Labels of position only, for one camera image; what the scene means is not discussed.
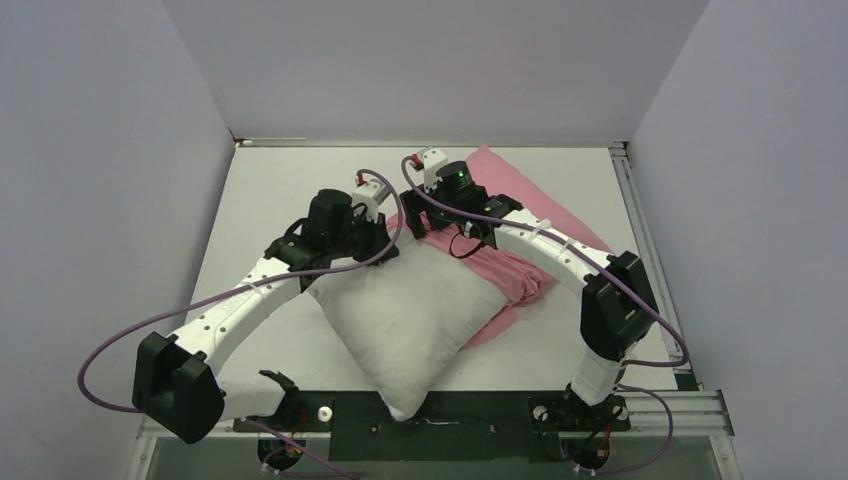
white wall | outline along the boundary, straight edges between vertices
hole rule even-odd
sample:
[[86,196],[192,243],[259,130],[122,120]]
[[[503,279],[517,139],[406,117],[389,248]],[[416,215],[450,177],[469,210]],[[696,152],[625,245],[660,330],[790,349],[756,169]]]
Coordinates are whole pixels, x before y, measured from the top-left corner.
[[[231,154],[159,1],[0,3],[0,478],[123,478],[140,418],[76,370],[187,300]],[[134,350],[97,392],[129,402]]]
[[707,0],[164,0],[237,136],[620,141]]
[[848,2],[713,0],[630,145],[748,479],[845,478]]

white tabletop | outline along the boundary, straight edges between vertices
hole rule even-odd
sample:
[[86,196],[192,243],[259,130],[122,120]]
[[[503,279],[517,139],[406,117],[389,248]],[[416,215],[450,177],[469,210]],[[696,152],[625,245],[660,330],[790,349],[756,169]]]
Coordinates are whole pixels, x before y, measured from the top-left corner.
[[[304,216],[321,188],[350,191],[354,172],[383,173],[406,190],[400,159],[411,148],[283,147],[236,151],[193,299],[238,282],[272,240]],[[474,149],[445,148],[455,159]],[[606,149],[498,148],[507,161],[598,233],[613,250],[636,251],[618,183]],[[383,210],[394,212],[393,202]],[[459,352],[434,390],[561,389],[583,352],[580,303],[556,286],[543,300],[517,309],[519,321],[494,340]],[[637,346],[640,359],[668,360],[658,326]],[[279,370],[306,390],[374,390],[309,295],[285,304],[243,342],[221,376]],[[670,369],[631,367],[624,381],[676,389]]]

crumpled pink cloth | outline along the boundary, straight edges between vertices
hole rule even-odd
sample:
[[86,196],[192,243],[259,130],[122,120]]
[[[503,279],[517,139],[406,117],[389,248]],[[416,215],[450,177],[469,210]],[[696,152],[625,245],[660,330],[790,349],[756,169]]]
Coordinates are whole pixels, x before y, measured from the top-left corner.
[[[481,146],[467,159],[468,170],[478,185],[486,187],[489,195],[506,194],[518,200],[525,208],[542,219],[548,219],[554,228],[562,233],[598,250],[610,251],[609,246],[585,223],[571,212],[557,204],[533,182],[527,179],[515,167],[500,155]],[[426,217],[422,220],[427,235],[422,239],[433,247],[449,254],[451,240],[456,255],[470,251],[479,240],[459,235],[456,226],[441,231],[430,230]],[[397,216],[387,221],[389,230],[397,225]],[[489,323],[471,340],[465,348],[481,345],[500,335],[518,320],[516,306],[526,305],[545,296],[546,286],[553,283],[553,277],[517,255],[485,247],[469,258],[461,260],[480,277],[494,283],[507,298],[507,304]]]

purple cable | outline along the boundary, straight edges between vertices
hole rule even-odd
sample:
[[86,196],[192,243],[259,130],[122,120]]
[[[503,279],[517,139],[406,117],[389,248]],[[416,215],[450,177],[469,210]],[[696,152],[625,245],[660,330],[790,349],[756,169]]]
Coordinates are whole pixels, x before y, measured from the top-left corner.
[[[418,187],[418,185],[415,184],[415,181],[412,180],[412,177],[409,176],[409,171],[407,170],[406,166],[407,166],[408,163],[413,163],[413,162],[414,161],[412,160],[411,157],[406,157],[401,161],[401,171],[403,171],[403,177],[406,179],[406,183],[408,183],[409,186],[413,190],[415,190],[415,193],[417,193],[418,196],[423,198],[430,205],[433,205],[437,208],[441,208],[442,210],[449,212],[449,213],[452,213],[454,215],[459,215],[461,217],[469,218],[471,220],[493,223],[495,225],[506,225],[508,227],[520,228],[522,230],[527,230],[527,231],[531,231],[531,232],[535,230],[535,228],[530,226],[530,225],[525,225],[523,223],[518,223],[518,222],[511,222],[509,220],[503,220],[503,219],[500,219],[500,218],[486,217],[484,215],[477,215],[477,214],[470,213],[470,212],[464,212],[462,210],[450,207],[450,206],[445,205],[445,204],[443,204],[443,203],[441,203],[437,200],[434,200],[433,198],[429,197],[426,193],[424,193]],[[677,342],[678,345],[680,345],[680,351],[683,354],[682,358],[680,358],[679,360],[671,361],[671,362],[650,362],[650,361],[646,361],[646,360],[625,360],[624,362],[622,362],[622,365],[642,365],[642,366],[645,366],[645,367],[680,367],[682,365],[686,365],[689,362],[689,348],[686,346],[686,343],[683,341],[683,337],[680,336],[680,334],[677,333],[676,330],[674,330],[674,327],[672,327],[671,324],[669,324],[664,318],[662,318],[662,316],[659,313],[657,313],[656,310],[654,310],[653,308],[651,308],[650,305],[645,303],[645,301],[642,300],[642,298],[640,298],[639,295],[636,294],[636,292],[631,290],[630,287],[628,287],[627,285],[624,284],[624,282],[622,282],[621,280],[616,278],[615,275],[609,273],[606,269],[604,269],[602,266],[600,266],[597,262],[592,260],[588,255],[581,252],[579,248],[568,243],[566,240],[560,238],[558,235],[553,234],[551,232],[548,232],[546,230],[540,230],[539,235],[550,238],[551,240],[559,243],[560,245],[565,246],[565,248],[567,248],[569,251],[571,251],[571,253],[577,255],[577,257],[579,257],[581,260],[583,260],[584,262],[589,264],[589,266],[591,266],[592,268],[597,270],[598,273],[600,273],[601,275],[606,277],[607,280],[609,280],[613,285],[618,287],[618,289],[621,290],[622,292],[624,292],[625,295],[630,297],[630,299],[633,300],[633,302],[635,302],[636,305],[639,306],[639,308],[641,308],[642,310],[647,312],[648,315],[651,316],[651,318],[653,318],[657,323],[659,323],[660,326],[662,326],[662,328],[664,328],[674,338],[674,341]]]
[[[612,469],[609,469],[609,470],[607,470],[607,469],[595,470],[595,475],[615,475],[615,474],[618,474],[618,473],[630,473],[630,472],[635,472],[636,470],[640,470],[642,468],[645,468],[648,465],[651,465],[654,462],[656,462],[657,460],[659,460],[660,457],[662,457],[663,455],[665,455],[665,452],[667,452],[668,449],[671,447],[671,440],[672,440],[672,437],[674,436],[674,417],[671,414],[671,407],[668,406],[668,403],[661,396],[657,395],[655,392],[652,392],[650,390],[640,388],[640,387],[631,387],[630,385],[619,384],[618,388],[620,388],[624,391],[628,391],[628,392],[644,393],[645,395],[650,395],[650,396],[654,397],[658,402],[660,402],[662,404],[663,408],[665,409],[665,414],[668,416],[668,435],[666,435],[665,442],[663,443],[662,447],[660,447],[660,449],[657,450],[657,453],[653,454],[647,460],[644,460],[640,463],[636,463],[634,465],[628,465],[626,467],[612,468]],[[575,463],[575,465],[583,472],[592,473],[592,470],[590,470],[590,469],[581,467],[581,466],[577,465],[576,463]]]
[[[392,184],[389,183],[388,179],[386,177],[380,175],[379,173],[377,173],[373,170],[369,170],[369,169],[359,170],[358,172],[356,172],[356,174],[357,175],[362,175],[362,174],[371,175],[371,176],[374,176],[377,179],[379,179],[381,182],[383,182],[383,184],[386,186],[386,188],[389,189],[389,192],[391,192],[392,197],[394,197],[394,199],[395,199],[395,204],[397,205],[397,209],[398,209],[398,213],[397,213],[398,214],[398,225],[402,225],[403,224],[403,213],[404,212],[403,212],[403,205],[401,205],[401,202],[400,202],[400,195],[398,195],[397,190],[395,190],[395,188],[392,186]],[[385,255],[395,245],[398,238],[400,238],[401,230],[402,230],[401,228],[396,228],[393,235],[392,235],[392,238],[389,240],[388,245],[386,245],[382,250],[377,252],[376,255],[369,258],[368,260],[365,260],[364,262],[355,263],[355,264],[352,264],[352,265],[346,265],[344,267],[324,268],[324,269],[318,269],[318,270],[305,270],[305,271],[301,271],[301,272],[283,273],[283,274],[280,274],[280,275],[274,275],[272,277],[264,278],[262,280],[257,280],[256,282],[253,283],[253,285],[258,287],[258,286],[262,286],[262,285],[265,285],[265,284],[268,284],[268,283],[279,282],[280,280],[285,280],[285,279],[294,278],[294,277],[302,277],[302,276],[305,276],[305,275],[326,275],[326,274],[331,274],[331,273],[349,272],[351,270],[356,270],[356,269],[368,266],[368,265],[376,262],[380,258],[382,258],[382,256]],[[142,329],[142,328],[144,328],[148,325],[152,325],[156,322],[160,322],[162,320],[165,320],[166,318],[175,317],[177,315],[187,313],[191,310],[195,310],[195,309],[198,309],[198,308],[201,308],[201,307],[205,307],[206,305],[209,305],[211,303],[220,302],[221,300],[224,300],[225,298],[229,298],[229,297],[232,297],[233,295],[238,295],[239,293],[246,292],[246,291],[250,290],[251,288],[253,288],[253,287],[251,287],[250,285],[242,285],[242,286],[236,287],[232,290],[228,290],[226,292],[222,292],[222,293],[219,293],[219,294],[214,295],[212,297],[209,297],[205,300],[200,300],[197,303],[193,303],[193,304],[187,305],[185,307],[179,307],[179,308],[176,308],[174,310],[171,310],[171,311],[168,311],[168,312],[165,312],[165,313],[160,313],[159,315],[155,315],[153,317],[150,317],[147,320],[143,320],[139,323],[136,323],[135,325],[127,327],[127,328],[121,330],[120,332],[116,333],[115,335],[110,337],[108,340],[106,340],[102,344],[98,345],[97,348],[95,348],[94,351],[91,352],[91,354],[82,363],[82,366],[80,367],[79,373],[77,373],[77,387],[79,387],[80,393],[82,393],[82,395],[85,398],[87,398],[91,403],[93,403],[97,406],[103,407],[107,410],[113,410],[115,412],[125,412],[125,413],[139,413],[139,411],[136,410],[133,407],[125,407],[123,405],[116,405],[114,403],[107,402],[107,401],[99,398],[97,395],[95,395],[94,393],[91,392],[91,390],[88,388],[88,385],[85,384],[85,374],[86,374],[86,372],[88,372],[88,369],[91,366],[91,364],[94,362],[94,360],[98,356],[100,356],[100,354],[103,353],[103,351],[106,350],[107,348],[109,348],[112,344],[114,344],[118,340],[126,337],[127,335],[129,335],[129,334],[131,334],[131,333],[133,333],[137,330],[140,330],[140,329]]]
[[[287,436],[283,435],[282,433],[280,433],[280,432],[278,432],[278,431],[274,430],[273,428],[269,427],[268,425],[265,425],[264,423],[257,422],[256,420],[253,420],[253,419],[250,419],[250,418],[246,418],[246,419],[244,419],[244,420],[242,420],[242,421],[243,421],[244,423],[247,423],[247,424],[253,425],[254,427],[256,427],[256,428],[258,428],[258,429],[260,429],[260,430],[262,430],[262,431],[264,431],[264,432],[270,433],[271,435],[273,435],[273,436],[277,437],[278,439],[282,440],[282,441],[283,441],[283,443],[285,443],[286,445],[289,445],[289,446],[292,446],[292,447],[294,447],[294,448],[297,448],[298,450],[300,450],[301,452],[303,452],[303,454],[304,454],[304,455],[306,455],[307,457],[309,457],[309,458],[311,458],[311,459],[315,460],[316,462],[320,463],[321,465],[323,465],[323,466],[327,467],[328,469],[330,469],[330,470],[332,470],[332,471],[336,472],[336,473],[337,473],[337,475],[334,475],[334,476],[336,476],[336,477],[350,478],[350,479],[353,479],[353,480],[359,480],[360,478],[362,478],[361,476],[359,476],[359,475],[358,475],[358,474],[356,474],[356,473],[345,472],[344,470],[339,469],[338,467],[336,467],[336,466],[335,466],[335,465],[333,465],[332,463],[328,462],[327,460],[324,460],[324,459],[323,459],[323,458],[321,458],[319,455],[316,455],[315,453],[313,453],[313,452],[312,452],[311,450],[309,450],[308,448],[306,448],[306,447],[302,446],[301,444],[299,444],[299,443],[295,442],[294,440],[292,440],[291,438],[289,438],[289,437],[287,437]],[[262,461],[262,463],[268,463],[268,458],[269,458],[271,455],[273,455],[273,454],[274,454],[274,452],[271,452],[271,454],[269,454],[268,456],[266,456],[266,457],[265,457],[265,460],[263,460],[263,461]],[[325,475],[322,475],[322,474],[304,473],[304,474],[297,475],[295,478],[327,478],[327,477],[326,477]]]
[[[265,458],[262,459],[262,464],[268,465],[268,462],[272,458],[274,458],[274,455],[283,453],[284,451],[286,451],[286,448],[289,448],[288,444],[286,444],[285,447],[280,447],[280,448],[274,450],[273,452],[269,453],[268,455],[265,455]],[[301,452],[303,451],[303,447],[300,446],[299,444],[297,446],[297,449],[300,450]],[[340,474],[334,473],[334,472],[301,473],[301,472],[287,472],[285,470],[280,470],[280,476],[288,477],[288,478],[338,478],[338,477],[342,477],[343,475],[340,475]]]

